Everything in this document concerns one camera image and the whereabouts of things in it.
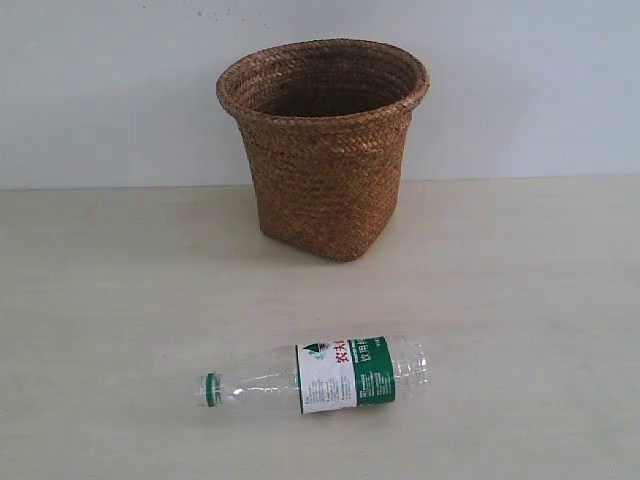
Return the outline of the clear plastic bottle green label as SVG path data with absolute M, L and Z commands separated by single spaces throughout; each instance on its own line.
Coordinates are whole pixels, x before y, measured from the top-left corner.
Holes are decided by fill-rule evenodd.
M 392 404 L 425 392 L 424 346 L 402 335 L 342 338 L 255 353 L 202 375 L 207 408 L 301 415 Z

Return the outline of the brown woven wicker basket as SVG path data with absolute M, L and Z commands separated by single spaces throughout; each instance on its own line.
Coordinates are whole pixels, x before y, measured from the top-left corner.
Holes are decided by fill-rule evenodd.
M 397 205 L 424 64 L 386 43 L 336 38 L 243 57 L 218 78 L 244 143 L 261 231 L 336 262 L 361 258 Z

